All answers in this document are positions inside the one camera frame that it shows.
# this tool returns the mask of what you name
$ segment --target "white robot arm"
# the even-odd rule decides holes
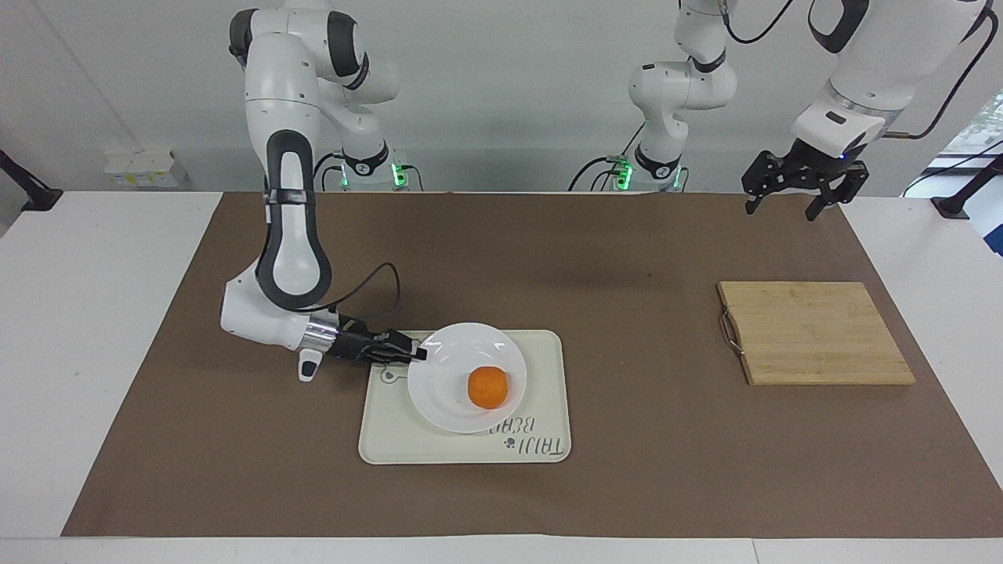
[[[403,362],[423,353],[396,331],[370,333],[334,306],[316,305],[331,285],[314,211],[320,120],[327,115],[338,126],[349,174],[379,182],[392,169],[389,149],[376,118],[359,104],[397,92],[392,65],[375,65],[355,21],[329,8],[326,2],[290,1],[282,9],[245,10],[230,29],[231,53],[246,70],[251,144],[266,172],[268,233],[258,259],[227,284],[220,324],[246,339],[298,350],[305,381],[325,353]]]
[[[813,0],[811,33],[839,54],[840,63],[794,121],[796,139],[787,155],[764,151],[742,176],[746,212],[788,188],[819,191],[805,211],[808,220],[853,200],[869,176],[857,157],[885,134],[920,83],[959,43],[987,17],[995,27],[991,5],[992,0]]]
[[[733,10],[737,0],[729,4]],[[632,186],[663,190],[672,183],[689,133],[678,110],[723,107],[734,97],[737,79],[725,57],[722,13],[717,0],[683,0],[675,38],[689,58],[645,64],[631,75],[630,98],[645,117],[629,156]]]

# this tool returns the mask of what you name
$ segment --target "white table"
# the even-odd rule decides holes
[[[3,562],[1003,562],[1003,539],[57,539],[219,200],[67,193],[0,238]],[[845,212],[1003,483],[1003,261],[925,201]]]

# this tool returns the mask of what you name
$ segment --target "white tray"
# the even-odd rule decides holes
[[[423,340],[431,331],[405,331]],[[526,395],[488,431],[458,435],[425,420],[407,393],[405,364],[374,364],[359,433],[359,456],[372,465],[557,463],[571,452],[561,339],[552,331],[505,331],[526,358]]]

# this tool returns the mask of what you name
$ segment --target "orange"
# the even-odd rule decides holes
[[[509,379],[497,366],[481,366],[470,372],[466,380],[466,394],[474,405],[493,409],[509,396]]]

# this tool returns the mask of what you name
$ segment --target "cable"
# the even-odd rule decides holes
[[[605,163],[605,162],[606,162],[605,157],[597,157],[592,161],[586,163],[585,166],[582,167],[581,170],[579,170],[578,174],[575,175],[575,178],[571,181],[571,184],[568,185],[568,192],[575,190],[575,185],[578,184],[578,179],[582,178],[582,175],[584,175],[586,171],[588,171],[589,169],[591,169],[596,165],[599,165],[600,163]]]
[[[679,177],[682,176],[683,173],[686,173],[686,178],[680,183],[680,186],[682,186],[683,189],[679,191],[679,194],[686,193],[686,185],[689,184],[689,167],[679,169],[679,174],[676,175],[676,182],[679,182]]]
[[[996,12],[988,10],[986,12],[986,18],[989,19],[989,23],[992,26],[989,29],[989,36],[986,37],[986,42],[982,44],[982,47],[979,49],[977,53],[975,53],[975,56],[972,57],[971,62],[969,62],[968,66],[965,67],[965,70],[961,73],[961,76],[958,77],[958,81],[954,83],[954,87],[951,88],[951,92],[948,93],[946,98],[944,98],[944,103],[941,104],[941,108],[937,111],[937,115],[935,115],[933,121],[931,121],[930,124],[927,125],[927,128],[923,129],[923,131],[920,133],[910,133],[907,131],[887,131],[884,135],[882,135],[883,137],[888,137],[893,139],[922,139],[923,137],[927,136],[930,133],[930,131],[934,130],[934,127],[936,127],[937,123],[940,122],[941,117],[944,116],[944,112],[947,111],[947,107],[951,105],[951,101],[954,99],[954,95],[958,93],[958,89],[961,88],[961,85],[965,82],[965,79],[968,78],[968,73],[971,72],[973,68],[975,68],[976,63],[979,62],[979,59],[982,58],[982,55],[984,55],[986,51],[989,49],[989,45],[992,44],[993,39],[996,38],[996,32],[999,31],[1000,27],[1000,20],[998,17],[996,17]]]
[[[366,276],[365,279],[362,280],[362,282],[359,282],[359,284],[356,287],[352,288],[352,290],[350,292],[348,292],[347,294],[345,294],[344,296],[341,296],[340,298],[338,298],[336,300],[330,301],[330,302],[328,302],[328,303],[326,303],[324,305],[317,305],[317,306],[314,306],[314,307],[307,307],[307,308],[303,308],[303,309],[291,309],[289,311],[295,311],[296,313],[313,313],[315,311],[320,311],[322,309],[327,309],[329,311],[334,311],[342,302],[348,301],[349,299],[352,298],[352,296],[354,296],[360,290],[362,290],[363,288],[365,288],[366,284],[369,284],[369,281],[371,281],[373,278],[375,278],[376,275],[379,274],[379,272],[381,270],[383,270],[384,268],[389,268],[390,271],[393,272],[393,281],[394,281],[394,284],[396,285],[396,292],[395,292],[395,296],[393,298],[393,306],[391,306],[390,309],[388,309],[388,310],[386,310],[386,311],[384,311],[382,313],[374,313],[374,314],[366,315],[366,316],[355,316],[355,318],[356,319],[365,319],[365,318],[370,318],[371,319],[373,317],[384,317],[386,315],[390,315],[391,313],[393,313],[394,311],[396,311],[397,306],[400,305],[400,272],[397,271],[397,267],[394,266],[394,264],[392,262],[385,262],[385,263],[380,264],[376,268],[374,268],[373,271],[369,273],[369,276]]]
[[[330,172],[330,171],[340,171],[340,170],[341,170],[341,166],[340,165],[334,165],[333,167],[328,167],[327,169],[324,169],[324,172],[321,173],[321,175],[320,175],[320,191],[321,192],[327,192],[327,173]]]
[[[642,121],[641,125],[637,128],[636,131],[634,131],[634,136],[632,136],[630,138],[630,140],[627,142],[627,145],[624,146],[624,150],[620,152],[620,157],[623,157],[624,155],[627,155],[627,150],[630,149],[630,146],[634,143],[634,139],[636,139],[637,136],[641,134],[641,129],[644,128],[644,124],[645,123],[646,123],[646,121]],[[613,170],[615,168],[616,168],[616,165],[610,166],[610,171],[609,172],[613,173]],[[606,177],[606,179],[603,180],[603,188],[600,188],[599,192],[606,192],[606,183],[608,183],[608,182],[610,182],[610,177]]]
[[[317,176],[317,172],[320,171],[321,166],[328,159],[341,159],[342,161],[344,161],[345,160],[345,156],[342,155],[342,154],[340,154],[340,153],[328,153],[324,157],[321,157],[320,161],[318,161],[317,164],[314,165],[314,176],[315,177]]]
[[[724,18],[724,27],[725,29],[728,30],[728,35],[730,35],[731,38],[734,39],[736,43],[740,43],[742,45],[750,45],[765,37],[767,33],[773,30],[773,27],[775,27],[776,23],[780,21],[780,18],[783,17],[783,14],[787,13],[787,8],[789,8],[790,5],[793,3],[794,0],[787,0],[786,4],[784,4],[783,7],[780,8],[779,13],[776,14],[776,17],[773,18],[773,21],[769,22],[769,25],[766,26],[766,29],[762,30],[762,33],[756,35],[751,39],[742,39],[741,37],[735,35],[734,30],[731,29],[731,14],[729,13],[728,10],[728,0],[720,0],[720,2],[718,2],[718,4],[720,4],[722,7],[721,17]]]
[[[596,190],[596,184],[599,182],[599,179],[601,179],[603,177],[606,177],[606,180],[610,180],[610,177],[612,177],[614,174],[615,173],[612,172],[612,171],[603,171],[603,172],[599,173],[598,175],[596,175],[596,178],[592,179],[592,186],[589,187],[589,192],[595,192],[595,190]],[[603,190],[605,190],[605,189],[606,189],[606,183],[604,182],[603,183]]]
[[[418,189],[421,190],[421,192],[425,191],[425,183],[421,182],[421,171],[419,171],[417,167],[414,165],[401,165],[400,170],[414,171],[414,174],[418,175]]]
[[[934,171],[934,172],[932,172],[932,173],[930,173],[930,174],[928,174],[926,176],[923,176],[923,177],[920,177],[920,178],[916,179],[915,181],[913,181],[913,184],[909,185],[908,187],[906,187],[906,190],[902,191],[902,194],[899,195],[899,198],[905,198],[906,194],[909,193],[910,189],[912,189],[914,186],[920,184],[921,182],[929,179],[930,177],[936,177],[937,175],[939,175],[941,173],[946,173],[946,172],[948,172],[950,170],[957,169],[958,167],[964,165],[965,163],[968,163],[969,161],[972,161],[973,159],[979,159],[980,157],[986,157],[987,153],[989,153],[990,151],[996,149],[997,147],[999,147],[1001,145],[1003,145],[1003,139],[1000,139],[1000,140],[994,143],[993,145],[991,145],[991,146],[987,147],[986,149],[984,149],[981,153],[973,155],[973,156],[969,157],[968,159],[965,159],[964,161],[959,161],[958,163],[955,163],[954,165],[951,165],[950,167],[946,167],[944,169],[940,169],[940,170]]]

